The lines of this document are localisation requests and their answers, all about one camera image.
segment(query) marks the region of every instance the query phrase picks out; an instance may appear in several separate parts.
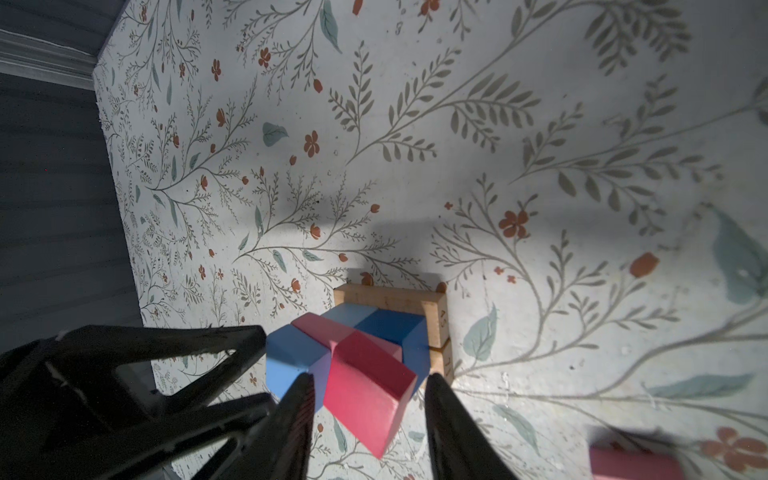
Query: rectangular block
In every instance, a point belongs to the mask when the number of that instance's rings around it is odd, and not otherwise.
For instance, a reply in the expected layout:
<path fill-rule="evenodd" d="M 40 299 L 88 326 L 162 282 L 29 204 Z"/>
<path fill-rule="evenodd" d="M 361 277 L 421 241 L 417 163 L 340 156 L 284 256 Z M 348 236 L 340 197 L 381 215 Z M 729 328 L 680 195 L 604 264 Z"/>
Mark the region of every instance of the rectangular block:
<path fill-rule="evenodd" d="M 680 464 L 669 455 L 590 447 L 589 460 L 594 480 L 685 480 Z"/>
<path fill-rule="evenodd" d="M 376 458 L 397 433 L 416 374 L 361 332 L 333 351 L 324 405 Z"/>
<path fill-rule="evenodd" d="M 331 367 L 331 351 L 293 325 L 285 325 L 266 336 L 266 387 L 278 398 L 288 391 L 300 373 L 315 380 L 315 412 L 323 397 Z"/>
<path fill-rule="evenodd" d="M 304 313 L 302 316 L 292 321 L 291 325 L 312 337 L 312 339 L 320 343 L 320 345 L 331 349 L 331 354 L 333 354 L 333 350 L 339 342 L 355 331 L 355 329 L 350 326 L 334 322 L 331 319 L 327 319 L 314 313 Z M 368 340 L 374 342 L 380 349 L 387 352 L 395 360 L 398 362 L 402 361 L 402 348 L 400 345 L 387 342 L 384 339 L 369 335 L 368 333 L 365 333 L 364 335 L 368 337 Z"/>
<path fill-rule="evenodd" d="M 450 338 L 441 349 L 429 347 L 429 363 L 430 375 L 439 373 L 449 385 L 453 383 L 453 346 Z"/>
<path fill-rule="evenodd" d="M 339 304 L 339 302 L 336 302 L 336 306 L 325 312 L 322 316 L 331 319 L 334 322 L 354 328 L 358 323 L 362 322 L 364 318 L 375 311 L 376 307 L 374 306 L 356 305 L 355 303 Z"/>
<path fill-rule="evenodd" d="M 435 348 L 442 348 L 450 336 L 448 301 L 444 293 L 345 283 L 333 291 L 333 300 L 337 306 L 355 303 L 424 316 L 427 319 L 429 346 Z"/>
<path fill-rule="evenodd" d="M 429 374 L 426 320 L 421 315 L 377 310 L 357 324 L 361 332 L 402 347 L 402 363 L 413 371 L 418 388 Z"/>

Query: floral wallpaper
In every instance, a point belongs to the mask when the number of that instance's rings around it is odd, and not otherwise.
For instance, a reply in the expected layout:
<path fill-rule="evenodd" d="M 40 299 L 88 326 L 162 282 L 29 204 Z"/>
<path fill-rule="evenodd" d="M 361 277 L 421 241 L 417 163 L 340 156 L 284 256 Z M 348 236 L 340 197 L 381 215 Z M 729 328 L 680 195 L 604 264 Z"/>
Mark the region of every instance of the floral wallpaper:
<path fill-rule="evenodd" d="M 144 324 L 269 332 L 346 281 L 445 290 L 453 388 L 521 478 L 590 478 L 593 444 L 768 478 L 766 20 L 131 0 L 94 81 Z M 221 399 L 264 388 L 261 361 Z M 311 453 L 311 479 L 430 478 L 423 394 L 382 461 L 325 410 Z"/>

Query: red block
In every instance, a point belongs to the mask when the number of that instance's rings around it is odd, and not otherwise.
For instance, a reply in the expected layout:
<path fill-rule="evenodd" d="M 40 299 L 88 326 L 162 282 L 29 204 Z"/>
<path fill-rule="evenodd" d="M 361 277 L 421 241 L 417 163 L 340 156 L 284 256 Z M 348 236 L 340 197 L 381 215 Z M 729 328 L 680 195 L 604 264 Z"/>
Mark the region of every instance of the red block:
<path fill-rule="evenodd" d="M 680 464 L 662 454 L 590 448 L 594 480 L 685 480 Z"/>
<path fill-rule="evenodd" d="M 376 458 L 400 427 L 416 374 L 355 331 L 336 345 L 324 406 Z"/>
<path fill-rule="evenodd" d="M 304 313 L 302 316 L 292 321 L 291 325 L 312 337 L 316 342 L 331 349 L 331 352 L 336 348 L 339 342 L 355 331 L 355 329 L 350 326 L 334 322 L 331 319 L 315 315 L 314 313 Z M 387 342 L 384 339 L 369 335 L 368 333 L 363 333 L 363 335 L 379 346 L 380 349 L 393 356 L 398 362 L 402 361 L 402 348 L 400 345 Z"/>

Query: green leaf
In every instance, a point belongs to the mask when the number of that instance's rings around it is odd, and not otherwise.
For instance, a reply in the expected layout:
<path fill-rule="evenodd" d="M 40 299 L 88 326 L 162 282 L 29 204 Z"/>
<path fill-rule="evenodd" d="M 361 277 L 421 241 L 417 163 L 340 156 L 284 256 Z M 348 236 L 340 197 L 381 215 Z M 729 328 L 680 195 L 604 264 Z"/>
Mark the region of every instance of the green leaf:
<path fill-rule="evenodd" d="M 267 147 L 271 147 L 277 143 L 280 138 L 287 137 L 288 132 L 285 128 L 271 124 L 268 121 L 264 122 L 264 126 L 261 127 L 261 132 L 264 135 L 264 144 Z"/>
<path fill-rule="evenodd" d="M 768 251 L 729 215 L 715 209 L 720 230 L 712 246 L 717 266 L 723 272 L 728 300 L 745 304 L 768 293 Z"/>
<path fill-rule="evenodd" d="M 194 170 L 194 166 L 197 163 L 197 159 L 200 156 L 200 152 L 197 152 L 195 155 L 192 155 L 192 158 L 190 159 L 190 170 Z"/>
<path fill-rule="evenodd" d="M 682 382 L 653 387 L 647 391 L 651 396 L 661 399 L 718 399 L 741 392 L 752 382 L 754 376 L 753 373 L 738 376 L 698 375 Z"/>
<path fill-rule="evenodd" d="M 558 174 L 558 185 L 560 185 L 560 188 L 563 189 L 566 194 L 571 195 L 572 197 L 576 196 L 576 187 L 574 187 L 573 183 L 571 183 L 568 177 L 562 172 Z"/>
<path fill-rule="evenodd" d="M 336 441 L 339 443 L 339 450 L 346 452 L 346 437 L 341 431 L 341 426 L 336 419 L 333 419 L 333 433 L 336 435 Z"/>
<path fill-rule="evenodd" d="M 411 431 L 411 432 L 408 432 L 408 437 L 410 437 L 411 440 L 413 440 L 414 442 L 419 443 L 424 439 L 424 434 L 421 432 Z"/>
<path fill-rule="evenodd" d="M 280 266 L 280 269 L 283 272 L 288 273 L 288 269 L 286 268 L 286 263 L 285 261 L 283 261 L 283 256 L 280 255 L 280 252 L 278 252 L 277 250 L 272 250 L 272 258 L 275 259 L 275 261 Z"/>
<path fill-rule="evenodd" d="M 333 17 L 330 0 L 326 0 L 326 3 L 323 5 L 323 10 L 320 11 L 320 30 L 323 31 L 323 35 L 328 38 L 331 45 L 341 53 L 341 50 L 339 49 L 339 26 L 336 24 L 336 19 Z"/>
<path fill-rule="evenodd" d="M 240 245 L 238 246 L 238 251 L 245 248 L 246 244 L 248 243 L 248 237 L 250 237 L 250 232 L 246 233 L 245 238 L 240 242 Z"/>
<path fill-rule="evenodd" d="M 319 262 L 323 260 L 322 258 L 318 257 L 317 255 L 310 252 L 309 250 L 303 250 L 301 254 L 304 255 L 304 258 L 306 258 L 310 262 Z"/>
<path fill-rule="evenodd" d="M 464 336 L 464 351 L 467 355 L 483 362 L 490 358 L 493 342 L 496 340 L 498 311 L 494 304 L 491 312 L 475 322 Z"/>
<path fill-rule="evenodd" d="M 170 217 L 174 219 L 174 225 L 179 226 L 179 219 L 176 217 L 176 202 L 171 200 L 170 202 Z"/>
<path fill-rule="evenodd" d="M 493 411 L 507 422 L 510 422 L 512 426 L 515 427 L 515 430 L 518 431 L 523 440 L 528 442 L 528 444 L 532 446 L 538 454 L 536 430 L 533 428 L 533 425 L 531 425 L 531 423 L 523 417 L 523 415 L 520 415 L 515 410 L 510 409 L 504 405 L 494 405 Z"/>
<path fill-rule="evenodd" d="M 154 80 L 154 84 L 157 85 L 157 89 L 160 90 L 160 78 L 157 76 L 157 70 L 154 68 L 154 63 L 152 64 L 152 79 Z"/>

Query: blue block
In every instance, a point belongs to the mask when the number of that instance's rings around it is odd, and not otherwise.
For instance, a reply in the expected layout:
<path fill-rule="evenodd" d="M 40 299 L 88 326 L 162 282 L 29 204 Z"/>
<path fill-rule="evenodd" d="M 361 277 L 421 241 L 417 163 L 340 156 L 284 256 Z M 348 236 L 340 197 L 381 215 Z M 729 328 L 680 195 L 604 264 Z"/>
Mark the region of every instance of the blue block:
<path fill-rule="evenodd" d="M 342 325 L 355 328 L 358 323 L 362 322 L 367 316 L 375 311 L 377 311 L 377 308 L 374 306 L 342 303 L 334 306 L 331 310 L 328 310 L 321 316 L 331 319 L 334 322 L 341 323 Z"/>
<path fill-rule="evenodd" d="M 402 362 L 416 374 L 414 392 L 429 375 L 429 339 L 424 316 L 377 310 L 355 327 L 402 347 Z"/>
<path fill-rule="evenodd" d="M 293 325 L 285 325 L 266 336 L 266 387 L 279 399 L 299 374 L 315 379 L 315 412 L 323 407 L 331 351 Z"/>

